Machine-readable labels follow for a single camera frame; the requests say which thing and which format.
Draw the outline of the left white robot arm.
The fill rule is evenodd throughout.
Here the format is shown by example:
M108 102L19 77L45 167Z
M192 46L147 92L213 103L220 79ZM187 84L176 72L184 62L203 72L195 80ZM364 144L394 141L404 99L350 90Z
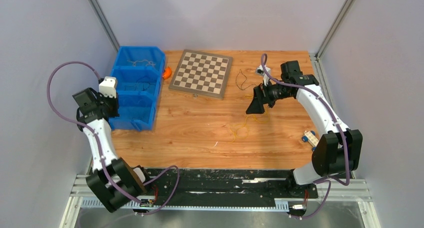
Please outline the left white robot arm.
M86 88L73 94L78 104L76 124L89 140L93 156L92 174L86 182L93 194L109 211L115 212L133 201L139 206L146 204L139 199L152 191L155 181L169 169L166 168L156 177L150 178L141 167L130 167L122 158L117 157L112 143L110 117L117 116L117 98L107 98L93 88ZM158 198L160 208L166 206L211 206L212 208L235 207L254 208L271 204L270 198L260 197L260 189L253 187L246 193L232 191L223 181L195 180L194 176L181 176L174 165L175 185L166 199Z

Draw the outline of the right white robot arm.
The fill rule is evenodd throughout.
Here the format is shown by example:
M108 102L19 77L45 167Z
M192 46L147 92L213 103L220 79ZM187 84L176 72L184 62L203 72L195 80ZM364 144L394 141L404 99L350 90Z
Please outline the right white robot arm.
M305 75L298 61L281 64L281 79L270 74L267 55L263 54L256 73L263 82L253 90L253 100L246 113L264 113L264 105L272 108L277 100L296 99L306 110L319 133L318 144L311 161L291 172L285 189L291 196L299 196L307 184L321 183L331 178L344 186L350 184L350 172L359 165L363 136L350 129L325 99L314 75Z

